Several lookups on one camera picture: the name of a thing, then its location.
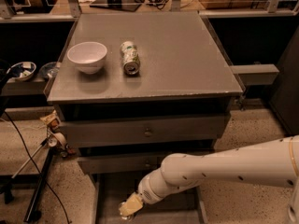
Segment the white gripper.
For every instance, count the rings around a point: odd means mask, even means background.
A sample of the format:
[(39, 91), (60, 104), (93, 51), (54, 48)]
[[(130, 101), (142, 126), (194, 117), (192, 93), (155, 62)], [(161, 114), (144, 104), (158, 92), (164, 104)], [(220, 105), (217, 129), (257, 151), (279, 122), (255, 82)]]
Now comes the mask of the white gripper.
[(120, 214), (122, 217), (129, 217), (141, 210), (144, 203), (155, 204), (160, 202), (171, 194), (171, 190), (172, 187), (165, 182), (161, 170), (154, 170), (141, 179), (138, 193), (132, 193), (125, 202), (120, 204)]

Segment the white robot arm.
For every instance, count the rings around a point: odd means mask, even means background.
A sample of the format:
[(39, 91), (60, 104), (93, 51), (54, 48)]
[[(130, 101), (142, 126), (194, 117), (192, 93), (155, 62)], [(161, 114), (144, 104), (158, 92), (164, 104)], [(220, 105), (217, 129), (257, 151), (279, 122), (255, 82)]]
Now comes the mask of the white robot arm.
[(158, 169), (144, 176), (137, 191), (121, 203), (120, 215), (131, 217), (144, 205), (195, 188), (206, 179), (297, 188), (299, 136), (202, 156), (171, 154)]

